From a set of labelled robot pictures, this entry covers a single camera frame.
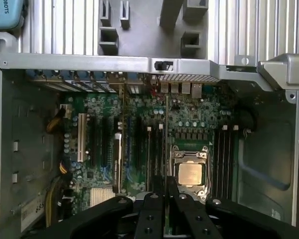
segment motherboard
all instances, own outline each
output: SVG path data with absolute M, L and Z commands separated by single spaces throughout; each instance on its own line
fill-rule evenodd
M 115 195 L 135 200 L 155 175 L 172 175 L 180 191 L 206 200 L 215 132 L 234 120 L 234 95 L 200 85 L 192 94 L 67 94 L 60 167 L 72 173 L 73 214 Z

